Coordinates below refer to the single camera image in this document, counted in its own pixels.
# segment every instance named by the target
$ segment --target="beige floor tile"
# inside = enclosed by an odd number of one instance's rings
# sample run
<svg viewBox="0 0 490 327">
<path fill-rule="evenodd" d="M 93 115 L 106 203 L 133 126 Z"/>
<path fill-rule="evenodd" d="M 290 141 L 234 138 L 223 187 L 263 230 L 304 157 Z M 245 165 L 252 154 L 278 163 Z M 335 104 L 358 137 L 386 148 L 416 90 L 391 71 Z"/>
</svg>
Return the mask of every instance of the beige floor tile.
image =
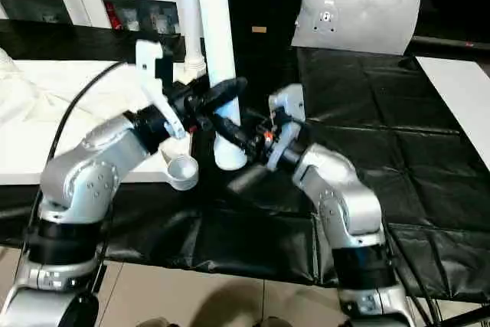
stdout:
<svg viewBox="0 0 490 327">
<path fill-rule="evenodd" d="M 0 306 L 14 282 L 15 267 L 17 266 L 19 249 L 0 247 Z"/>
<path fill-rule="evenodd" d="M 125 264 L 102 327 L 164 317 L 181 327 L 251 327 L 262 315 L 263 281 Z"/>
<path fill-rule="evenodd" d="M 338 325 L 345 316 L 335 289 L 266 281 L 265 317 L 275 316 L 293 327 Z"/>
<path fill-rule="evenodd" d="M 100 325 L 104 312 L 106 311 L 107 305 L 109 303 L 110 297 L 113 293 L 114 286 L 116 285 L 117 278 L 123 267 L 122 263 L 119 262 L 106 262 L 107 270 L 102 286 L 100 287 L 99 294 L 97 298 L 99 299 L 99 315 L 97 316 L 96 326 Z"/>
<path fill-rule="evenodd" d="M 429 310 L 427 308 L 427 303 L 425 299 L 419 299 L 420 304 L 422 304 L 423 308 L 426 310 L 427 315 L 430 317 Z M 443 314 L 444 319 L 451 318 L 453 316 L 457 316 L 459 314 L 463 314 L 465 312 L 469 312 L 470 310 L 477 309 L 480 307 L 479 304 L 474 304 L 470 302 L 450 302 L 447 300 L 439 300 L 439 307 L 441 309 L 441 313 Z M 422 318 L 420 318 L 420 314 L 417 312 L 417 309 L 413 305 L 410 300 L 410 308 L 412 309 L 413 316 L 415 318 L 416 325 L 424 325 Z M 473 327 L 480 326 L 479 323 L 470 325 Z"/>
</svg>

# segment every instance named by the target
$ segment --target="white paper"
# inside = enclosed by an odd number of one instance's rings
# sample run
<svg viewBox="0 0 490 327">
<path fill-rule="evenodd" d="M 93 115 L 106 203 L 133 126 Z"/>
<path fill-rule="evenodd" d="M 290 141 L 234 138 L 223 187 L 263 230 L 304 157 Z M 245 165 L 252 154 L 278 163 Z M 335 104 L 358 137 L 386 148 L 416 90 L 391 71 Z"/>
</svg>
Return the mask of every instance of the white paper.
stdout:
<svg viewBox="0 0 490 327">
<path fill-rule="evenodd" d="M 472 61 L 417 60 L 490 170 L 490 78 Z"/>
</svg>

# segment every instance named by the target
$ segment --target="white pipe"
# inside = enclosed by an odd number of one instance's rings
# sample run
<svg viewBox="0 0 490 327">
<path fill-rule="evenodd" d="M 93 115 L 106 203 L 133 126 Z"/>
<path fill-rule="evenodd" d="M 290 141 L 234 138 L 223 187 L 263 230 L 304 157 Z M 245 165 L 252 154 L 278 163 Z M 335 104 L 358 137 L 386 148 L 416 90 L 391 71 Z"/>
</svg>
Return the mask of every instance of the white pipe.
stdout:
<svg viewBox="0 0 490 327">
<path fill-rule="evenodd" d="M 181 21 L 185 33 L 185 69 L 205 70 L 201 52 L 201 13 L 198 0 L 181 0 Z"/>
<path fill-rule="evenodd" d="M 214 86 L 224 80 L 235 78 L 235 60 L 231 40 L 230 10 L 228 0 L 199 0 L 206 45 L 207 73 Z M 240 124 L 238 99 L 229 102 L 217 111 L 220 115 Z M 237 170 L 247 163 L 247 157 L 235 145 L 216 135 L 214 161 L 223 170 Z"/>
</svg>

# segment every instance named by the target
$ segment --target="white fabric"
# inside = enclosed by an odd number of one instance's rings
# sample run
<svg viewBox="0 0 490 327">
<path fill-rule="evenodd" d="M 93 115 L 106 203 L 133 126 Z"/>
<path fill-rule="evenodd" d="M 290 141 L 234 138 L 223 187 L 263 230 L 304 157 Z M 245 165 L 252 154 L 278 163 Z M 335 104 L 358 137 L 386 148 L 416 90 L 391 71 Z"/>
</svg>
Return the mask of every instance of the white fabric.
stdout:
<svg viewBox="0 0 490 327">
<path fill-rule="evenodd" d="M 37 184 L 65 109 L 109 61 L 12 61 L 0 49 L 0 185 Z M 57 154 L 73 148 L 96 125 L 125 110 L 148 105 L 134 66 L 107 74 L 70 116 Z M 188 154 L 190 137 L 165 142 L 167 156 Z M 157 154 L 125 181 L 164 181 L 165 161 Z"/>
</svg>

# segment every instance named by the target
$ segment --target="table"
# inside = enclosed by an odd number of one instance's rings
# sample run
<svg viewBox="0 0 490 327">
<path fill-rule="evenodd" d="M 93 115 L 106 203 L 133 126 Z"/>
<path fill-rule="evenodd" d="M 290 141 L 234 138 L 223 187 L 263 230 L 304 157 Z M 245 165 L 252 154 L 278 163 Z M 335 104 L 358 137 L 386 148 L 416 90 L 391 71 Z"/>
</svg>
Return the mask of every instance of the table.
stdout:
<svg viewBox="0 0 490 327">
<path fill-rule="evenodd" d="M 134 60 L 141 33 L 0 21 L 14 59 Z M 182 42 L 167 39 L 181 56 Z M 300 82 L 314 139 L 349 157 L 416 260 L 433 297 L 490 296 L 490 177 L 461 127 L 411 56 L 237 47 L 249 80 L 243 106 Z M 334 286 L 325 242 L 305 196 L 258 167 L 221 172 L 212 137 L 194 139 L 195 190 L 125 184 L 115 198 L 109 258 L 209 273 Z M 36 187 L 0 187 L 0 243 L 18 246 Z M 410 286 L 420 294 L 410 278 Z"/>
</svg>

